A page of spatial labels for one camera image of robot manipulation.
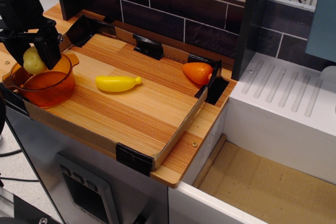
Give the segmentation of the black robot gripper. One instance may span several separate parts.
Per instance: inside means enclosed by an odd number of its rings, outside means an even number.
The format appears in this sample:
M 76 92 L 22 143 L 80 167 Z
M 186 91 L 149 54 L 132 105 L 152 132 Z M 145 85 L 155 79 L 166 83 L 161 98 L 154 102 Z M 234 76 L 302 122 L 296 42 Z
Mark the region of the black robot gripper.
M 34 43 L 48 70 L 61 59 L 62 35 L 56 22 L 43 13 L 40 0 L 1 0 L 1 41 L 20 66 L 26 51 L 23 41 Z

